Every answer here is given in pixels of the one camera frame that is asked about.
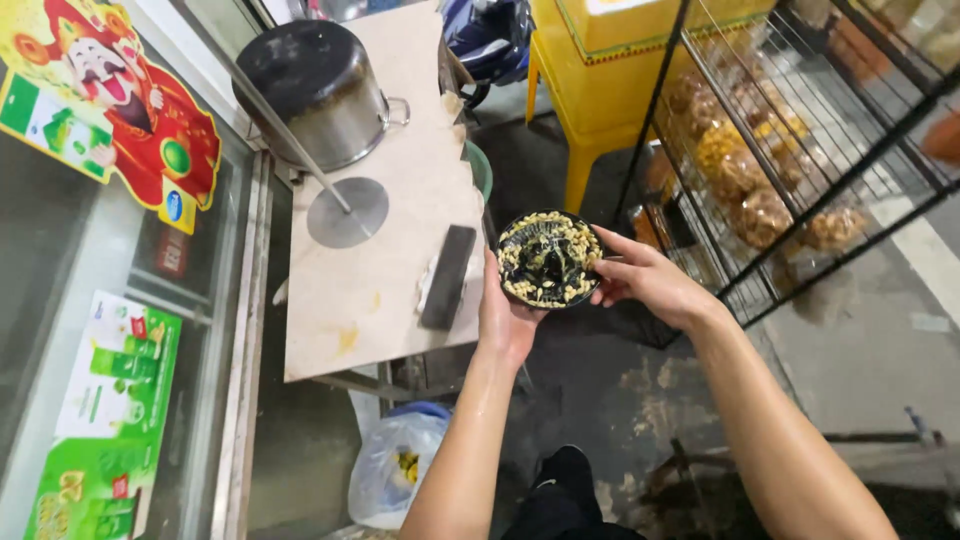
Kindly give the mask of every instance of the green advertisement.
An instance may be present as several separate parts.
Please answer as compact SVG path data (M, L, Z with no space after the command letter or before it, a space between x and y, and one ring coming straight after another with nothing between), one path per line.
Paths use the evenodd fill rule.
M24 538L136 538L147 523L181 320L97 291Z

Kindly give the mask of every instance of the glass display case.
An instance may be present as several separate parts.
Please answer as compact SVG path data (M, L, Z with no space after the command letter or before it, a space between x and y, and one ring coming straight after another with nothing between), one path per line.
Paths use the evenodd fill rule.
M120 179L99 184L0 134L0 538L24 537L95 291L182 321L142 537L211 536L225 430L236 425L226 422L237 409L231 366L247 355L238 313L249 312L272 169L187 88L222 141L213 203L192 234L138 204Z

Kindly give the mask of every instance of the cooking pot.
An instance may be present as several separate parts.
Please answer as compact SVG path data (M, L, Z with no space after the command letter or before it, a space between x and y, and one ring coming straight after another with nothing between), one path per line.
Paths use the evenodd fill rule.
M323 171L363 158L391 124L410 122L406 100L380 91L360 39L334 22L299 20L277 26L244 47L237 65ZM293 148L236 84L233 95L271 150L302 168ZM402 106L402 119L392 115L391 102Z

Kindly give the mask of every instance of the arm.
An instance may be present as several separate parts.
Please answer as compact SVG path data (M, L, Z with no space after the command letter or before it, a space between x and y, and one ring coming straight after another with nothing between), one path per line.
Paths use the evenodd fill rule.
M400 540L486 540L500 443L516 370L544 311L510 304L487 249L480 340L444 442L400 529Z
M783 393L726 307L656 249L597 229L623 258L597 261L605 280L591 300L638 299L690 336L767 532L779 540L896 539L874 497Z

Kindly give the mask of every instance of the black bowl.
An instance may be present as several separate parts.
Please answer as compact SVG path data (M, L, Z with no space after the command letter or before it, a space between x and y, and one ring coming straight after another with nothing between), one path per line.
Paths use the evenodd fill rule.
M538 214L538 213L547 213L547 214L548 214L548 213L550 213L550 212L557 212L559 215L562 215L562 216L565 216L565 217L570 218L570 220L573 222L573 224L574 224L575 226L578 225L578 224L586 225L586 226L590 229L590 231L593 233L593 235L596 237L597 243L600 245L600 258L603 258L603 257L605 256L604 254L606 253L606 247L604 246L603 240L600 239L600 235L597 234L597 232L593 229L593 227L590 225L590 223L588 223L587 221L585 221L583 218L581 218L581 217L578 216L578 215L575 215L575 214L572 214L572 213L569 213L569 212L565 212L565 211L563 211L563 210L558 210L558 209L542 209L542 210L537 210L537 211L534 211L534 212L530 212L530 213L521 215L521 216L519 216L517 219L515 219L514 221L511 221L510 224L508 224L507 227L503 230L503 232L500 233L500 235L502 236L504 232L509 231L510 229L512 229L513 226L514 226L514 224L522 221L524 218L530 217L530 216L532 216L532 215L534 215L534 214ZM506 238L506 239L504 239L504 240L497 240L497 243L496 243L497 262L499 262L500 253L501 253L501 251L503 250L503 248L508 247L508 246L517 245L517 243L525 241L527 238L530 237L530 235L531 235L532 233L544 233L544 232L546 232L548 235L550 235L551 233L553 233L553 231L545 230L545 229L544 229L544 226L542 225L542 223L533 223L533 224L527 225L527 226L524 227L523 229L518 230L516 233L514 233L513 235L511 235L510 237L508 237L508 238ZM565 239L563 238L563 236L560 235L560 234L555 234L555 236L556 236L557 241L561 244L561 245L558 245L557 247L558 247L558 249L562 250L562 249L563 249L563 245L565 245L565 243L567 242L567 240L565 240ZM586 267L581 266L582 272L586 273L585 279L586 279L586 280L594 280L594 281L596 282L593 287L591 287L587 292L584 292L584 293L581 293L581 294L578 294L578 295L574 296L574 297L571 298L568 302L565 302L564 305L561 306L561 307L540 307L540 306L534 306L534 305L530 304L530 301L528 301L526 298L519 297L519 296L517 296L516 294L514 294L514 293L510 292L509 290L507 290L507 288L506 288L506 286L505 286L506 281L507 281L507 278L511 278L511 279L510 279L511 282L517 282L517 281L520 281L520 279L522 278L522 274L525 273L525 272L524 272L525 269L522 267L522 259L523 259L522 253L521 253L520 258L521 258L521 264L520 264L517 268L515 268L513 271L511 271L511 272L509 273L509 275L506 274L506 273L501 273L501 275L500 275L500 288L503 289L504 294L506 294L508 297L510 297L510 298L515 298L515 299L517 299L518 301L520 301L522 304L524 304L524 305L526 305L526 306L528 306L528 307L530 307L530 308L532 308L532 309L539 309L539 310L543 310L543 311L555 311L555 310L558 310L558 309L566 309L566 308L568 308L568 307L576 306L577 304L580 304L581 302L583 302L585 299L589 298L589 296L590 296L591 294L593 294L593 291L596 290L596 288L597 288L598 286L600 286L600 279L601 279L601 278L600 278L600 275L597 274L597 273L596 273L595 271L593 271L593 270L587 270ZM561 266L563 266L563 265L565 264L565 262L566 262L566 261L570 261L570 259L571 259L571 257L567 257L567 258L564 258L564 261L556 260L556 262L559 263ZM557 283L559 284L558 287L560 287L561 290L562 290L562 287L563 287L565 284L569 284L569 282L563 282L563 281L559 281L559 282L557 282Z

